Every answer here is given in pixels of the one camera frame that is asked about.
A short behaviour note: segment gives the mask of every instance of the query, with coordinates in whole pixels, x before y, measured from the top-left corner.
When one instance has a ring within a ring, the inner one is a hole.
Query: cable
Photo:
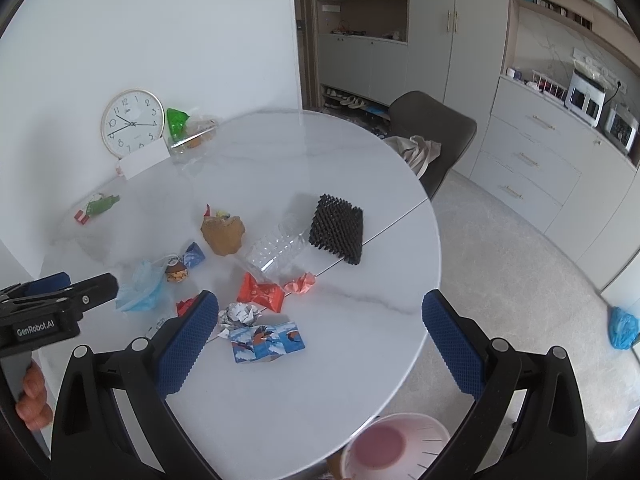
[[[616,90],[616,93],[613,94],[608,100],[604,101],[604,104],[602,105],[602,107],[604,108],[616,95],[618,95],[618,92],[620,92],[620,81],[618,81],[618,89]]]

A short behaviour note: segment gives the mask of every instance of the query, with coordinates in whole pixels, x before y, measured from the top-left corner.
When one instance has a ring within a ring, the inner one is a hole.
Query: beige cloth
[[[404,161],[418,178],[424,175],[429,163],[440,156],[441,144],[439,142],[424,140],[417,135],[409,139],[388,137],[385,139],[385,143],[404,158]]]

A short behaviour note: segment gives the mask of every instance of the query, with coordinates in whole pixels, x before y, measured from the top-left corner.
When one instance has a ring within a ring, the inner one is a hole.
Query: light blue plastic bag
[[[154,265],[150,261],[141,262],[132,276],[132,282],[120,285],[116,297],[116,309],[121,312],[142,312],[153,310],[164,296],[164,262]]]
[[[638,320],[620,307],[614,307],[609,319],[609,340],[613,348],[629,350],[640,333]]]

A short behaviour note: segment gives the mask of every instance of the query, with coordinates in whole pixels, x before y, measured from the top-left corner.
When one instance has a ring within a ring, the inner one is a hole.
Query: clock hand
[[[129,123],[127,124],[127,126],[123,126],[121,128],[118,128],[117,130],[115,130],[114,132],[111,132],[112,134],[117,134],[120,130],[124,130],[125,128],[129,128],[133,123]]]

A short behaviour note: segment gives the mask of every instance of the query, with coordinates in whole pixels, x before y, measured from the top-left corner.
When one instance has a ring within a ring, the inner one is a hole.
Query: shoe
[[[356,108],[362,108],[363,104],[363,99],[358,97],[353,103],[349,104],[349,108],[351,108],[351,110],[355,110]]]

